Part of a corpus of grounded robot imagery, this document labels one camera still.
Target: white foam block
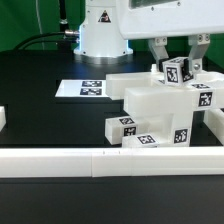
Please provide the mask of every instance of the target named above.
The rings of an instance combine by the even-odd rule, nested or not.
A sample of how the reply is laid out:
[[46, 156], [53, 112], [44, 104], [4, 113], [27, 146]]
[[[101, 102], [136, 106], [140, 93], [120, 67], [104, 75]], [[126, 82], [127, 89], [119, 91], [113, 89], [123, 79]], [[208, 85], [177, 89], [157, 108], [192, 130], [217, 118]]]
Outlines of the white foam block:
[[149, 72], [108, 74], [106, 94], [112, 100], [123, 99], [127, 87], [148, 86], [149, 74]]
[[205, 111], [204, 123], [224, 145], [224, 113], [220, 109]]
[[133, 117], [193, 111], [192, 92], [186, 94], [184, 88], [168, 86], [127, 88], [124, 110]]
[[110, 144], [121, 144], [122, 137], [147, 132], [149, 124], [144, 118], [116, 117], [106, 119], [105, 136]]
[[224, 172], [222, 148], [133, 149], [132, 175], [196, 175]]
[[5, 108], [4, 107], [0, 107], [0, 131], [3, 129], [5, 124], [6, 124]]
[[131, 176], [132, 152], [130, 150], [102, 150], [92, 154], [92, 176]]
[[123, 148], [155, 148], [169, 145], [169, 139], [161, 132], [150, 132], [122, 138]]
[[87, 149], [1, 149], [0, 177], [89, 177]]
[[108, 74], [106, 76], [106, 94], [112, 100], [124, 99], [126, 88], [162, 85], [158, 80], [164, 80], [164, 75], [156, 71]]

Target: white block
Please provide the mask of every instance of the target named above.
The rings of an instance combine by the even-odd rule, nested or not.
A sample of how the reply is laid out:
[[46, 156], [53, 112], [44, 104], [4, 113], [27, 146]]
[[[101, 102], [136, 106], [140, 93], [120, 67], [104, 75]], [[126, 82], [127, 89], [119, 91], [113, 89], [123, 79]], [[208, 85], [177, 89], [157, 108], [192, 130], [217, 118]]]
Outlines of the white block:
[[102, 150], [92, 155], [92, 176], [131, 176], [132, 152], [129, 150]]
[[0, 107], [0, 131], [3, 129], [5, 124], [6, 124], [5, 108], [4, 107]]
[[224, 112], [220, 109], [205, 111], [204, 123], [224, 145]]
[[124, 98], [125, 88], [148, 86], [149, 72], [108, 74], [106, 76], [106, 94], [112, 100]]
[[158, 80], [164, 80], [164, 75], [157, 71], [108, 74], [106, 76], [106, 94], [112, 100], [124, 99], [126, 88], [162, 85]]
[[132, 175], [223, 174], [222, 148], [133, 149]]
[[168, 86], [127, 88], [124, 110], [133, 117], [193, 111], [193, 91]]
[[122, 137], [147, 132], [148, 122], [144, 118], [116, 117], [106, 119], [105, 136], [110, 144], [121, 144]]
[[0, 177], [91, 177], [92, 150], [1, 149]]
[[184, 68], [186, 57], [178, 57], [163, 62], [165, 84], [171, 86], [182, 86], [194, 79], [193, 74], [187, 73]]
[[173, 114], [172, 124], [167, 128], [171, 146], [186, 147], [190, 145], [193, 111]]
[[162, 133], [150, 132], [122, 139], [123, 148], [155, 148], [170, 145], [169, 139]]

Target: black table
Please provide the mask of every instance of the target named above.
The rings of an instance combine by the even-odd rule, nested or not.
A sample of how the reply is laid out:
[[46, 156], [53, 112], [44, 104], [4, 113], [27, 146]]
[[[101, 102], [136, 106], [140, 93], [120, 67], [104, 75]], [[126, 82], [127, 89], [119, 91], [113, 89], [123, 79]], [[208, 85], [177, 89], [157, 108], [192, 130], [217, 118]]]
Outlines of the black table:
[[[149, 71], [152, 62], [146, 52], [107, 66], [75, 63], [71, 53], [0, 53], [0, 104], [7, 109], [0, 147], [111, 147], [105, 118], [123, 115], [123, 102], [57, 99], [58, 85], [62, 79]], [[207, 59], [204, 64], [222, 72]], [[191, 146], [220, 145], [202, 119], [203, 113], [195, 113]], [[223, 192], [221, 175], [1, 179], [0, 223], [220, 224]]]

